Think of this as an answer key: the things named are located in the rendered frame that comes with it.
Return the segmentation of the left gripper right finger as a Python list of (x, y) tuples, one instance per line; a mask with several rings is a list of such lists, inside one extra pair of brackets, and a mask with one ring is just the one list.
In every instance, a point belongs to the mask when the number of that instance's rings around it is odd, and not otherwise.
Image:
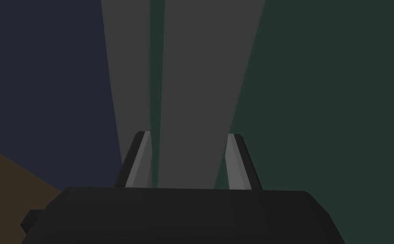
[(263, 189), (245, 141), (240, 134), (228, 134), (225, 162), (229, 189)]

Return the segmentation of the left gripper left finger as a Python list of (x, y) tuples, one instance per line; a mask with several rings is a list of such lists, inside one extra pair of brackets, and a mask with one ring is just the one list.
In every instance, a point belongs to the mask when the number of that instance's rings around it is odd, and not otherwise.
[(114, 187), (152, 187), (152, 142), (149, 131), (139, 131), (129, 147)]

